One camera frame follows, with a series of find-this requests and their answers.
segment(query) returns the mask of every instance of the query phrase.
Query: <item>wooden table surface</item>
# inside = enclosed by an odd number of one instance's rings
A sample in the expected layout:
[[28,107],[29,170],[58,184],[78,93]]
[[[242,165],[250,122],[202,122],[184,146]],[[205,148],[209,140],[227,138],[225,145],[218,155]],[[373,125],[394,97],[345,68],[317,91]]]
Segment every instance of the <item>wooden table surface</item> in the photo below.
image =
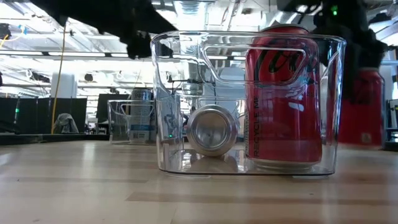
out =
[[150,146],[0,147],[0,224],[397,224],[398,153],[341,149],[324,179],[181,178]]

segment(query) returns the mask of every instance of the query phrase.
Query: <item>coca-cola can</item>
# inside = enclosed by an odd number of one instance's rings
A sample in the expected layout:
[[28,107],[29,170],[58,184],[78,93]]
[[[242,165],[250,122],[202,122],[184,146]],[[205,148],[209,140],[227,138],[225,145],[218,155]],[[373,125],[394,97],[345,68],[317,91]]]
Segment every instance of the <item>coca-cola can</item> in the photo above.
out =
[[[302,26],[291,24],[263,32],[309,34]],[[246,55],[246,80],[250,83],[246,85],[247,158],[258,166],[272,168],[309,168],[319,163],[322,140],[317,43],[294,36],[260,37],[252,46],[270,50],[250,49]]]
[[350,95],[343,95],[338,142],[361,148],[384,146],[384,79],[378,68],[361,68]]

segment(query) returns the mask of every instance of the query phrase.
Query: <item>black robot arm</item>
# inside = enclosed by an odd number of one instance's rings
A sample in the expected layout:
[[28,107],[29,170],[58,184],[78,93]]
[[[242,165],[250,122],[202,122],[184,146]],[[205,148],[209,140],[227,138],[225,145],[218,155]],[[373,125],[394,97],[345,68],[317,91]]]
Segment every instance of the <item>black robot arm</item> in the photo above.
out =
[[61,25],[68,17],[108,32],[127,44],[130,58],[150,56],[148,33],[176,28],[156,12],[150,0],[31,0]]
[[[379,68],[388,46],[376,39],[376,34],[369,29],[364,0],[278,0],[281,11],[297,12],[301,6],[307,9],[318,7],[322,10],[314,16],[316,29],[313,34],[336,35],[347,41],[345,50],[343,96],[352,94],[353,80],[362,67]],[[320,52],[325,63],[327,54]]]

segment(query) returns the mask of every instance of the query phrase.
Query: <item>small clear container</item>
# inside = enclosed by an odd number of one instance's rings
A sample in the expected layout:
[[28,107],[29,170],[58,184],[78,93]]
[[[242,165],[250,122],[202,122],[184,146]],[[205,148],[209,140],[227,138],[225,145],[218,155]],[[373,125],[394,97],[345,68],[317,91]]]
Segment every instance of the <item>small clear container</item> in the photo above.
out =
[[108,100],[111,144],[155,144],[154,100]]
[[159,169],[333,174],[345,45],[309,34],[158,35],[151,47]]

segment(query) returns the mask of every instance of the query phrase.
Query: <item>silver can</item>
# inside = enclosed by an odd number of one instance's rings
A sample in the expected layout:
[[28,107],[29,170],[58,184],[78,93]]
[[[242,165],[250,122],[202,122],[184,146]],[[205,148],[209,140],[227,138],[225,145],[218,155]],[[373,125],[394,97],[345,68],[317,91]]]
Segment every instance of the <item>silver can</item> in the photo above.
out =
[[218,105],[206,105],[192,113],[187,124],[187,138],[196,152],[220,156],[236,142],[238,129],[232,114]]
[[129,106],[129,140],[131,144],[145,144],[150,138],[150,114],[153,110],[152,92],[134,88]]

